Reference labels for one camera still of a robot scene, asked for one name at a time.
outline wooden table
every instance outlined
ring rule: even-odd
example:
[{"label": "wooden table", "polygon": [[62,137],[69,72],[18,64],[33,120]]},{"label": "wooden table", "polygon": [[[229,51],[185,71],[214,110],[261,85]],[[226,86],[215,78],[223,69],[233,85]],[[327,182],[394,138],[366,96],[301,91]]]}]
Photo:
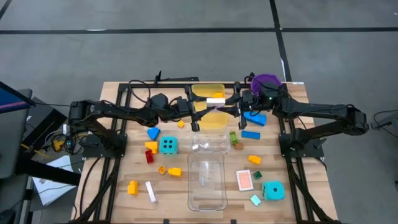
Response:
[{"label": "wooden table", "polygon": [[[115,102],[119,82],[105,82],[102,89],[101,100]],[[305,86],[302,83],[287,83],[289,93],[298,101],[308,102]],[[147,98],[148,91],[145,88],[136,88],[134,92],[143,99]],[[226,89],[229,96],[232,89]],[[152,88],[152,96],[164,93],[169,100],[177,96],[185,97],[183,88]],[[141,107],[142,103],[132,97],[131,106]],[[312,118],[302,118],[308,128],[313,127]],[[111,119],[100,119],[103,125],[110,128]],[[187,206],[188,201],[188,172],[187,156],[191,152],[192,131],[189,125],[190,118],[184,118],[184,128],[180,129],[176,123],[159,123],[161,130],[160,138],[163,135],[173,135],[178,138],[178,154],[176,156],[155,155],[155,163],[147,164],[144,146],[150,141],[146,130],[147,127],[138,125],[135,122],[127,122],[126,133],[128,143],[126,155],[121,159],[121,166],[118,175],[118,186],[114,199],[113,216],[111,223],[162,223],[167,218],[171,223],[230,223],[231,219],[237,219],[238,223],[295,223],[292,196],[290,193],[289,179],[287,175],[285,159],[280,154],[277,135],[280,133],[278,120],[271,113],[267,113],[267,124],[257,126],[248,123],[247,130],[261,133],[260,140],[243,139],[238,130],[238,118],[228,117],[228,129],[236,131],[238,139],[244,144],[244,150],[236,151],[231,148],[225,155],[224,169],[226,181],[226,194],[228,206],[219,212],[193,212]],[[248,155],[254,154],[262,157],[262,163],[256,166],[248,161]],[[78,188],[75,204],[79,208],[82,182],[86,178],[88,169],[94,162],[94,158],[88,159],[84,164],[81,175],[81,183]],[[97,194],[100,184],[101,171],[103,168],[101,159],[95,165],[88,178],[83,198],[83,209],[86,208]],[[307,176],[308,188],[319,206],[333,219],[337,219],[333,198],[331,196],[328,177],[324,166],[312,158],[303,159],[305,174]],[[158,173],[160,166],[181,167],[183,175],[181,178],[171,177],[168,174]],[[250,169],[253,172],[260,171],[262,178],[253,179],[254,190],[240,192],[236,181],[236,171]],[[128,195],[127,185],[130,180],[139,183],[139,195]],[[267,180],[280,180],[284,183],[285,199],[275,202],[262,200],[260,206],[256,207],[250,198],[256,194],[261,199],[261,183]],[[150,181],[158,203],[151,203],[147,193],[145,182]],[[305,206],[301,193],[299,194],[300,206],[303,219],[307,218]],[[101,210],[101,219],[104,219],[108,193],[104,196]]]}]

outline red block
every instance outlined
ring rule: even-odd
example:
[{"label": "red block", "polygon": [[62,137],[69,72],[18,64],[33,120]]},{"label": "red block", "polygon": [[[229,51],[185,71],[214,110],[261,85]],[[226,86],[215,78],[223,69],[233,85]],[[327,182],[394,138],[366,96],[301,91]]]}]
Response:
[{"label": "red block", "polygon": [[145,152],[145,156],[147,157],[147,163],[151,164],[154,162],[154,155],[152,154],[151,150]]}]

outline purple bowl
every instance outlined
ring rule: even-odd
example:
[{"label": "purple bowl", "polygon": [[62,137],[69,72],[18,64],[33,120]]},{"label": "purple bowl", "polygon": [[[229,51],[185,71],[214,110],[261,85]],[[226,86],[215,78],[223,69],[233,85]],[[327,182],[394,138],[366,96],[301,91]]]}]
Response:
[{"label": "purple bowl", "polygon": [[276,75],[273,74],[260,74],[256,75],[250,83],[250,88],[253,90],[254,94],[257,96],[261,91],[261,83],[273,83],[275,85],[282,86],[282,82],[278,79]]}]

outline blue block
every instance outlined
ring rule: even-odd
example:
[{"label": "blue block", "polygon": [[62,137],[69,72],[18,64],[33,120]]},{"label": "blue block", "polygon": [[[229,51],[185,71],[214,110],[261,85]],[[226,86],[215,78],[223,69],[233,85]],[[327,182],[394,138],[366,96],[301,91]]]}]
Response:
[{"label": "blue block", "polygon": [[159,136],[160,129],[159,129],[159,128],[156,128],[156,127],[150,128],[150,129],[148,129],[147,133],[148,133],[149,137],[150,137],[153,141],[156,141],[157,137]]},{"label": "blue block", "polygon": [[159,151],[165,155],[176,155],[178,153],[178,141],[173,136],[163,136],[160,139]]},{"label": "blue block", "polygon": [[246,120],[254,123],[254,124],[258,124],[261,126],[266,125],[267,123],[267,116],[265,114],[257,114],[255,116],[251,116],[250,115],[250,111],[244,112],[243,116],[244,118],[246,118]]},{"label": "blue block", "polygon": [[255,206],[259,206],[261,204],[261,200],[257,195],[253,195],[253,197],[251,197],[250,200],[251,202],[253,202]]},{"label": "blue block", "polygon": [[282,200],[285,198],[285,189],[281,181],[263,182],[261,190],[265,200]]},{"label": "blue block", "polygon": [[242,130],[242,138],[260,139],[260,133]]}]

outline clear plastic container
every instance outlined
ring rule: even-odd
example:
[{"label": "clear plastic container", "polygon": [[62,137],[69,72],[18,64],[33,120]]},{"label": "clear plastic container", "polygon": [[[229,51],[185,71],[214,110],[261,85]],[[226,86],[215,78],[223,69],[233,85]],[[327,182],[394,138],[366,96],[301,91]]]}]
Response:
[{"label": "clear plastic container", "polygon": [[231,149],[228,129],[206,130],[193,133],[192,150],[217,151],[226,154]]},{"label": "clear plastic container", "polygon": [[188,207],[211,212],[227,206],[224,154],[199,150],[188,155]]},{"label": "clear plastic container", "polygon": [[[222,98],[225,98],[225,87],[223,84],[195,84],[192,85],[192,92],[198,96],[204,97],[213,97],[214,94],[221,93]],[[196,111],[207,108],[206,102],[194,102],[193,105]],[[227,119],[226,113],[213,110],[204,115],[204,117],[198,121],[198,124],[201,130],[218,129],[226,126]]]}]

